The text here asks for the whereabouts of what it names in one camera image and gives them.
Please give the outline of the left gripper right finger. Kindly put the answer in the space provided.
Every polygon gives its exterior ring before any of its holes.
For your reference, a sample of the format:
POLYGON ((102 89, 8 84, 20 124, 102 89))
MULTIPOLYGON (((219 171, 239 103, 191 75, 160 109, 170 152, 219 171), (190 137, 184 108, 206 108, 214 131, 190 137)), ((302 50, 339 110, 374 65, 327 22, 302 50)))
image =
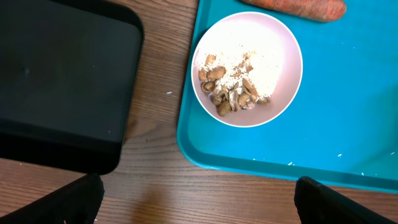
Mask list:
POLYGON ((302 224, 397 224, 309 177, 296 181, 294 203, 302 224))

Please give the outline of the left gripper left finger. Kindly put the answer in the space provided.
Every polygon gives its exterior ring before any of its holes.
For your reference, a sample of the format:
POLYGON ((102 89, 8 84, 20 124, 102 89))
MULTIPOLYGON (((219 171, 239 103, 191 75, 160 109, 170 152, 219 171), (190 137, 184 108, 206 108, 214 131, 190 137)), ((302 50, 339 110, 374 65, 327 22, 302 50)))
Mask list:
POLYGON ((87 174, 1 217, 1 224, 91 224, 95 222, 103 197, 100 176, 87 174))

